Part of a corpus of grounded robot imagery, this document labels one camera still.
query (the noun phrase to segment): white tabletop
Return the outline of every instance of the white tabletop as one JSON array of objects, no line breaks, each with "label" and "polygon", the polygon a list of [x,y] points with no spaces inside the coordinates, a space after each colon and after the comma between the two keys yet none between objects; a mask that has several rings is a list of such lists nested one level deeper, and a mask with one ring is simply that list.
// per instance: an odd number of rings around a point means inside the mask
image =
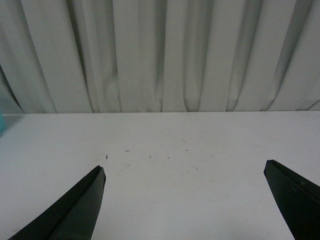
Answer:
[{"label": "white tabletop", "polygon": [[293,240],[263,174],[266,160],[320,184],[320,112],[25,114],[5,120],[4,240],[96,165],[107,181],[93,240]]}]

